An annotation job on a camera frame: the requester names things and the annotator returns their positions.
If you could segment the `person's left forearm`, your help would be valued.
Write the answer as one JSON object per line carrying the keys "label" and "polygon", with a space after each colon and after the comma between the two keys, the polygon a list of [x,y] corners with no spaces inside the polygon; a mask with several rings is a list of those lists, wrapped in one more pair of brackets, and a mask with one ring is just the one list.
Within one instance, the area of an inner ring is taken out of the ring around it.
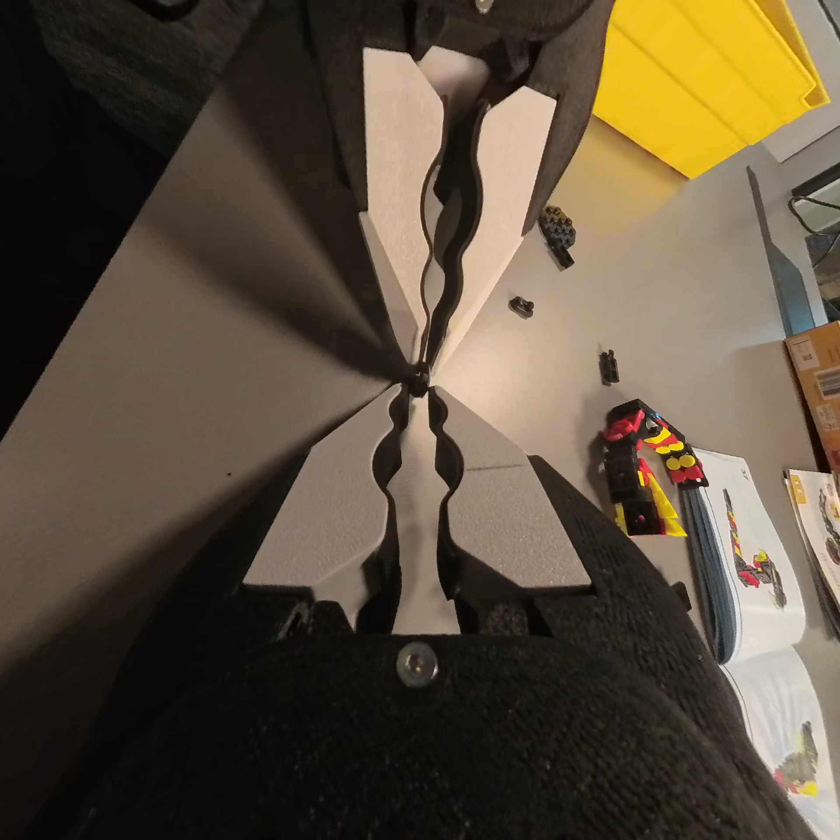
{"label": "person's left forearm", "polygon": [[30,2],[75,89],[171,158],[266,2]]}

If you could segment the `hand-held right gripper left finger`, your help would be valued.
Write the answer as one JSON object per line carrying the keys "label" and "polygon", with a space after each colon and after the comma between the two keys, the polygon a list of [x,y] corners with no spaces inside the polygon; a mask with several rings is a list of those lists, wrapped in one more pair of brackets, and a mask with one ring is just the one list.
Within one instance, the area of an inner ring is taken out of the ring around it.
{"label": "hand-held right gripper left finger", "polygon": [[338,604],[353,629],[390,634],[403,575],[396,505],[411,397],[392,385],[311,447],[242,585]]}

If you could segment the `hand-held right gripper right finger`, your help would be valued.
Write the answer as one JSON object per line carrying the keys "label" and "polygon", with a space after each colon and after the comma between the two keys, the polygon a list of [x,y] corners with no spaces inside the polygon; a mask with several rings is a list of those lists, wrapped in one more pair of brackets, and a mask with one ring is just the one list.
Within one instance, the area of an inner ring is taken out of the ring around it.
{"label": "hand-held right gripper right finger", "polygon": [[428,396],[434,467],[446,485],[437,574],[458,630],[498,606],[592,593],[592,579],[526,452],[444,388]]}

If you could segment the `red yellow toy brick arm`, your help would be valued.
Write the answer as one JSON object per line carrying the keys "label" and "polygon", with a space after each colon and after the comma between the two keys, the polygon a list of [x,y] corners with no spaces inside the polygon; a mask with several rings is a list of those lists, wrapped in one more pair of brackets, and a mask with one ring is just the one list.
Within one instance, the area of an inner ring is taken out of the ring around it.
{"label": "red yellow toy brick arm", "polygon": [[678,490],[706,488],[706,471],[686,437],[648,404],[632,400],[607,414],[601,443],[605,480],[619,529],[630,538],[684,538],[679,514],[642,449],[647,447],[660,457]]}

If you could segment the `yellow plastic bin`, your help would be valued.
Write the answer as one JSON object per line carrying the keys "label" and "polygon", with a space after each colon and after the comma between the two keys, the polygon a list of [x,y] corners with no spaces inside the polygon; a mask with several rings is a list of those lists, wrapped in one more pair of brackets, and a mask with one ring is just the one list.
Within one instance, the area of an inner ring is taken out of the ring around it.
{"label": "yellow plastic bin", "polygon": [[689,179],[767,143],[777,161],[833,126],[832,94],[788,2],[622,1],[594,115]]}

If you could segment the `open instruction booklet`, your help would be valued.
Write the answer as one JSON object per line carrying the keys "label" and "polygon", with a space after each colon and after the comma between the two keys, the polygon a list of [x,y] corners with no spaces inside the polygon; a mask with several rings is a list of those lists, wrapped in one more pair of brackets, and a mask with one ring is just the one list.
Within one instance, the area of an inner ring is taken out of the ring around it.
{"label": "open instruction booklet", "polygon": [[793,565],[742,458],[698,449],[706,484],[682,490],[711,652],[770,775],[818,838],[839,838],[823,709],[796,645],[806,630]]}

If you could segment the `round black toy brick plate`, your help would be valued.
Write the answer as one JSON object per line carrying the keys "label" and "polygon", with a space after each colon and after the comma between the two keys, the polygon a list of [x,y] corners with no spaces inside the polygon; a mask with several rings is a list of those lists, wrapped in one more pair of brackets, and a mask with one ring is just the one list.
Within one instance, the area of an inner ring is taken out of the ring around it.
{"label": "round black toy brick plate", "polygon": [[546,205],[538,219],[539,230],[552,257],[562,269],[571,268],[571,248],[576,241],[572,220],[558,206]]}

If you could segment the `closed instruction booklet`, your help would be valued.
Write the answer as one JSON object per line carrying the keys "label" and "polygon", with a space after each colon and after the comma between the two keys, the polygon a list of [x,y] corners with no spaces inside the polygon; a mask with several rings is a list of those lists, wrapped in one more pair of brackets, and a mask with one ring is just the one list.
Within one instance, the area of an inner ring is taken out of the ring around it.
{"label": "closed instruction booklet", "polygon": [[839,639],[839,496],[837,476],[786,469],[783,479],[803,540],[828,635]]}

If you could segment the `open cardboard box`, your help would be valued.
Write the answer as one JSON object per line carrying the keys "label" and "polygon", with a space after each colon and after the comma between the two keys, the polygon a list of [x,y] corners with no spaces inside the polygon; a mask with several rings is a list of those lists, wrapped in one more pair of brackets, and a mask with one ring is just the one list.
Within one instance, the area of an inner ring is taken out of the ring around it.
{"label": "open cardboard box", "polygon": [[839,323],[784,340],[830,470],[839,473]]}

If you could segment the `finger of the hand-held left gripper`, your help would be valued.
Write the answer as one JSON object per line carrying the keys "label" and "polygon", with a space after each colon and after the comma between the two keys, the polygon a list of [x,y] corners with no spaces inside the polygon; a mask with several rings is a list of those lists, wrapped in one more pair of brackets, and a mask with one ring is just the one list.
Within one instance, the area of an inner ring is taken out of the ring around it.
{"label": "finger of the hand-held left gripper", "polygon": [[405,52],[364,47],[367,207],[360,226],[399,350],[423,355],[423,285],[432,257],[424,206],[444,145],[445,105]]}
{"label": "finger of the hand-held left gripper", "polygon": [[520,88],[485,111],[469,141],[475,208],[454,239],[455,257],[428,334],[427,362],[440,370],[466,336],[524,238],[556,101]]}

